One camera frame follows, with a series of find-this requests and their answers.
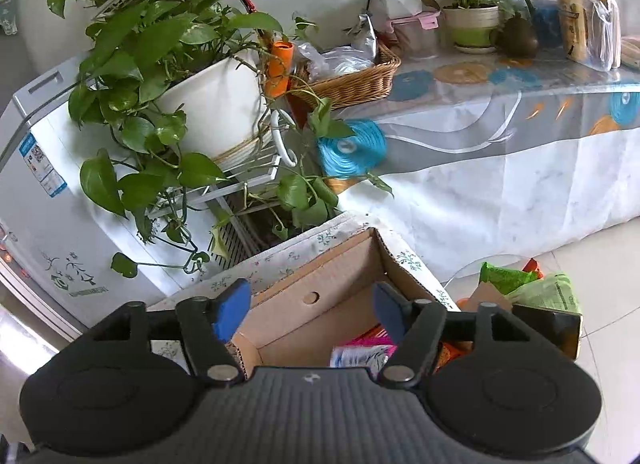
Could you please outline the pink lidded container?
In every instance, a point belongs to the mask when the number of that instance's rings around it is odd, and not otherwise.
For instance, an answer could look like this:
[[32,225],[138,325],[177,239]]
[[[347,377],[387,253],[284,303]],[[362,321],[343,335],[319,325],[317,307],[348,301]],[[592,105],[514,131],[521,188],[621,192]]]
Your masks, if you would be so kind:
[[388,22],[404,57],[427,58],[437,54],[439,15],[436,8],[427,8],[419,14]]

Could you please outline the white chest freezer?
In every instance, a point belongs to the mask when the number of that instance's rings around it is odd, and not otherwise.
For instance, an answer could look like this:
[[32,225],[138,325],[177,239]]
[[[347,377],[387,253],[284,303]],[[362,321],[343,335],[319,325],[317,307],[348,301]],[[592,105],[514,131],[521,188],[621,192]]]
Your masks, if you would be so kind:
[[187,275],[186,250],[142,242],[134,219],[81,190],[81,164],[99,150],[119,176],[131,161],[106,128],[70,120],[79,63],[72,57],[25,84],[1,114],[1,281],[66,339],[126,301],[154,305],[224,267],[215,257]]

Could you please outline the cardboard milk box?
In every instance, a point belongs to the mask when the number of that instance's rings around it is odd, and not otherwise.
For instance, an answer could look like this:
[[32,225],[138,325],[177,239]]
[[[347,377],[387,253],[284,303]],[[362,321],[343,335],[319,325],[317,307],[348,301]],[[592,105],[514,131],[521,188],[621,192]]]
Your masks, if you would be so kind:
[[327,366],[333,348],[378,325],[371,291],[378,281],[409,300],[459,310],[404,239],[368,228],[252,297],[230,341],[244,374],[257,366]]

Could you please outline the grey white patterned tablecloth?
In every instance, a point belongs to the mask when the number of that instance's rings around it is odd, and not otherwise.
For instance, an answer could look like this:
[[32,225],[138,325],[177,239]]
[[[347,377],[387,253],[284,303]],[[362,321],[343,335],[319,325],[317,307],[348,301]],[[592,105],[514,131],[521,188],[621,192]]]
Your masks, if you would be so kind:
[[341,207],[396,231],[440,280],[639,213],[639,75],[625,67],[435,56],[341,116],[352,136],[319,142]]

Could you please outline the pink white snack packet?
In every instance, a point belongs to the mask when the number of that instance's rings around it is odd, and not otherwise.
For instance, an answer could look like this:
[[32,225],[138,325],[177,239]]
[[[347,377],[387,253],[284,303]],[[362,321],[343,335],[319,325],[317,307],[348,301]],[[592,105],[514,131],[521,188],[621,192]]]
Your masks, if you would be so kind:
[[365,368],[376,378],[396,349],[386,329],[378,325],[346,345],[334,347],[330,366],[333,369]]

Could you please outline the red noodle snack packet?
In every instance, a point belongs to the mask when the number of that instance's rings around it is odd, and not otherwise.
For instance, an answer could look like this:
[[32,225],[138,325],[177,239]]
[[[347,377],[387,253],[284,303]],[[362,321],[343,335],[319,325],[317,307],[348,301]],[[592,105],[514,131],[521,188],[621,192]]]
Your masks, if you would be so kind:
[[433,374],[440,371],[448,363],[466,356],[472,350],[472,341],[453,341],[452,343],[442,343]]

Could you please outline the yellow packaged bag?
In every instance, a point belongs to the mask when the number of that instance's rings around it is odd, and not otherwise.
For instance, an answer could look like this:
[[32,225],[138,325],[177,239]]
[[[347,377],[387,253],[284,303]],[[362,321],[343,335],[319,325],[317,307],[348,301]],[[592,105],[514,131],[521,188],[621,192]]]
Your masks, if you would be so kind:
[[622,28],[617,0],[556,2],[566,56],[598,72],[619,68]]

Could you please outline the wicker basket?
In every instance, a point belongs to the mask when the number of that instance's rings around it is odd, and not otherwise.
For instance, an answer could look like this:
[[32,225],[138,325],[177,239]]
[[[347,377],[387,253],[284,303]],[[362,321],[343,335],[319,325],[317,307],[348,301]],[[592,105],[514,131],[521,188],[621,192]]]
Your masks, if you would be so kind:
[[378,44],[378,55],[373,66],[326,80],[310,80],[310,60],[302,60],[288,85],[288,93],[306,102],[311,108],[320,98],[329,98],[334,109],[383,100],[392,92],[394,76],[401,58],[385,46]]

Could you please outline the green plastic bag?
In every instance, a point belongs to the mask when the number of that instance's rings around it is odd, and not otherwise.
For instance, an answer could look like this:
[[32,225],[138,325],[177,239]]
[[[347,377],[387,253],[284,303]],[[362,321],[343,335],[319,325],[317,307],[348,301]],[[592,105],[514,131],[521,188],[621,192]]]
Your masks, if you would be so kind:
[[484,262],[478,282],[491,284],[512,305],[582,314],[570,277],[564,272],[542,273],[535,259],[530,259],[523,270]]

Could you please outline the brown round vase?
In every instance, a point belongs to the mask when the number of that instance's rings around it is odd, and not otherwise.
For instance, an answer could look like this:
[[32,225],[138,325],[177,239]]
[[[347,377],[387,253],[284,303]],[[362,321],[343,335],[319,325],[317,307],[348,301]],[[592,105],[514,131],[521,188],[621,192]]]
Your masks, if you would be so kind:
[[497,44],[507,56],[519,58],[533,58],[539,48],[533,25],[520,14],[515,14],[504,23]]

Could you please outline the orange plastic cup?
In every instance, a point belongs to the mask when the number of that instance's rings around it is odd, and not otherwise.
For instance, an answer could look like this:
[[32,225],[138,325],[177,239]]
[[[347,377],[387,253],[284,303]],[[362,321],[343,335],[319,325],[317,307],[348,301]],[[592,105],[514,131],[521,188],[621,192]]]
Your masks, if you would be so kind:
[[264,86],[268,98],[279,98],[288,89],[294,51],[292,42],[275,41],[271,45]]

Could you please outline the dark floor box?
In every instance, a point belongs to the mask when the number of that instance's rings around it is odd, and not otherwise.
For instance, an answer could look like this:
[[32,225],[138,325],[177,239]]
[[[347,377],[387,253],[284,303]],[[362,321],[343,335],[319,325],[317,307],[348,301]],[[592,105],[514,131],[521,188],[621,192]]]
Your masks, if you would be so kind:
[[578,359],[580,334],[582,334],[581,314],[512,303],[490,283],[480,283],[469,297],[458,299],[456,305],[462,311],[474,312],[482,302],[493,303],[501,309],[511,312],[544,336],[546,340],[551,341],[568,358]]

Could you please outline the green striped plant pot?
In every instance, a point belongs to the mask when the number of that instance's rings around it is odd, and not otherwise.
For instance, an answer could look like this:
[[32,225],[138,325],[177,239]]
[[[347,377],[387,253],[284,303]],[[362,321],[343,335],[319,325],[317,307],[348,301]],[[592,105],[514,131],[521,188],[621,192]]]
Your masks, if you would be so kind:
[[500,24],[498,6],[487,8],[445,8],[449,40],[460,52],[488,54],[496,47],[491,40]]

